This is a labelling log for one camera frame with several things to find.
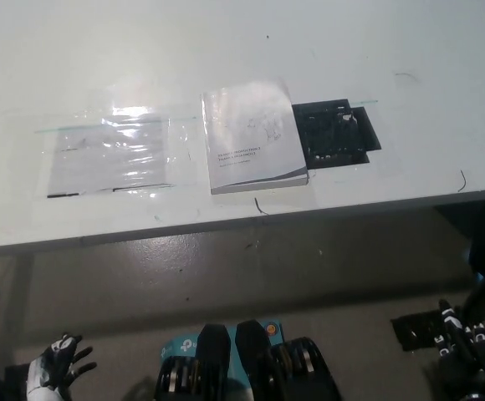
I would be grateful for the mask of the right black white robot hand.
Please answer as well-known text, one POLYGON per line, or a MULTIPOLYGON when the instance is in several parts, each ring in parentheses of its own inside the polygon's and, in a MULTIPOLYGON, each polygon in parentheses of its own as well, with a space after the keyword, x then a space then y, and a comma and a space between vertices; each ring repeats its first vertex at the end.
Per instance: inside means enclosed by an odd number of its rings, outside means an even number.
POLYGON ((485 400, 485 326, 468 326, 451 303, 438 303, 442 330, 434 337, 437 373, 450 400, 485 400))

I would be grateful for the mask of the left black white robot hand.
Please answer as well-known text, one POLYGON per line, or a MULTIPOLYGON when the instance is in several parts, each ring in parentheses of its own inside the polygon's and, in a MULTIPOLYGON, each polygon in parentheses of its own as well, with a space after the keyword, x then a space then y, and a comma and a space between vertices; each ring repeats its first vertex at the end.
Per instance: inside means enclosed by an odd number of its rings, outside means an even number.
POLYGON ((81 335, 65 332, 29 364, 25 392, 28 401, 72 399, 72 384, 97 367, 96 362, 77 365, 93 352, 91 346, 78 350, 82 339, 81 335))

